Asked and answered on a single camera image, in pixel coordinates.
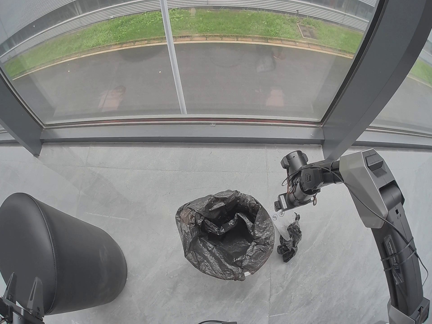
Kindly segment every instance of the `white paper piece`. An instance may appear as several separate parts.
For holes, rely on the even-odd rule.
[[[270,213],[271,219],[273,221],[274,226],[279,231],[279,233],[283,236],[285,240],[289,240],[291,237],[289,236],[288,231],[286,230],[288,226],[295,221],[295,212],[293,209],[287,211],[276,211],[273,208],[273,211]]]

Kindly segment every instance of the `stitched seam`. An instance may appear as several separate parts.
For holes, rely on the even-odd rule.
[[[29,197],[30,197],[30,198],[35,202],[36,206],[38,207],[38,209],[39,209],[39,211],[40,211],[40,214],[42,215],[42,218],[44,219],[45,225],[46,225],[47,230],[48,230],[48,235],[50,236],[51,248],[52,248],[52,251],[53,251],[53,260],[54,260],[54,298],[53,298],[53,301],[52,301],[52,303],[51,303],[50,308],[49,308],[48,311],[45,313],[45,315],[47,315],[47,314],[50,313],[50,311],[51,311],[52,308],[53,308],[53,305],[54,305],[54,302],[55,302],[55,297],[56,297],[56,294],[57,294],[57,268],[55,267],[55,266],[56,266],[55,245],[54,245],[54,241],[53,241],[52,236],[51,236],[51,232],[50,232],[50,229],[49,229],[48,223],[47,223],[47,221],[46,221],[46,219],[45,219],[45,216],[44,216],[44,214],[43,214],[43,212],[42,212],[42,210],[41,210],[39,204],[36,202],[35,198],[33,198],[31,195],[29,195],[29,194],[27,194],[27,193],[25,193],[25,194],[26,194],[27,196],[29,196]]]

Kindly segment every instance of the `manhole cover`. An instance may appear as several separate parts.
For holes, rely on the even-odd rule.
[[[297,23],[297,25],[299,26],[299,30],[303,38],[313,38],[314,40],[318,40],[315,28],[313,26],[299,23]]]

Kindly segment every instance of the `crumpled black plastic bag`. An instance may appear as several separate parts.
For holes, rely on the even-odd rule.
[[[269,214],[252,196],[226,190],[182,205],[176,215],[185,257],[202,273],[245,280],[274,245]]]
[[[287,231],[291,239],[285,240],[281,235],[279,238],[280,245],[277,247],[277,252],[282,255],[283,261],[287,263],[297,253],[300,240],[302,239],[302,231],[300,230],[300,215],[295,213],[295,221],[291,223]]]

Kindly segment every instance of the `gray metal column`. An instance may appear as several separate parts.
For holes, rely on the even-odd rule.
[[[171,61],[172,74],[174,76],[175,89],[177,91],[178,104],[182,114],[187,114],[185,98],[183,96],[183,88],[181,87],[180,73],[178,71],[176,49],[174,48],[174,40],[172,39],[171,23],[169,21],[168,5],[166,0],[159,0],[161,4],[162,20],[165,29],[166,43],[168,45],[169,59]]]
[[[432,27],[432,0],[379,0],[335,104],[323,121],[323,153],[339,158],[392,98]]]
[[[15,96],[13,87],[0,69],[0,125],[34,155],[42,148],[42,126]]]

